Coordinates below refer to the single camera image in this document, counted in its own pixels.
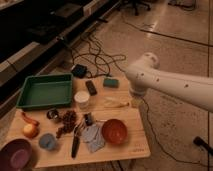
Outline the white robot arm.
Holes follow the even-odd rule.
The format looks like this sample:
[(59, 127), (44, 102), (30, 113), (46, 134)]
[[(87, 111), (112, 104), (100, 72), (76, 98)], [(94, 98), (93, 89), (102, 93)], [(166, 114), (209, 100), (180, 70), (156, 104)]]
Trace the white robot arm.
[(165, 72), (159, 65), (159, 58), (146, 52), (126, 68), (133, 95), (144, 96), (152, 88), (213, 113), (213, 78)]

